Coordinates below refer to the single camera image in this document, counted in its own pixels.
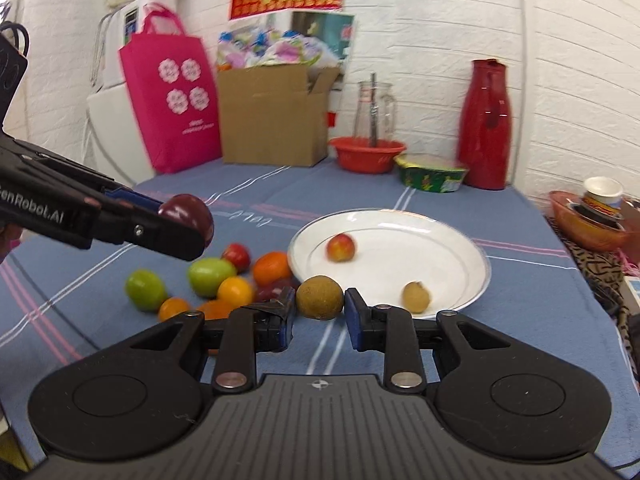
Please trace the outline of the person's left hand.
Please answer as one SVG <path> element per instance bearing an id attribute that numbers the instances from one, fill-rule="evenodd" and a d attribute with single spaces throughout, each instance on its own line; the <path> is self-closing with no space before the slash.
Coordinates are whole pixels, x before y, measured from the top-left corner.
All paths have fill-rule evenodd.
<path id="1" fill-rule="evenodd" d="M 12 249 L 21 243 L 23 228 L 7 223 L 0 228 L 0 261 L 3 261 Z"/>

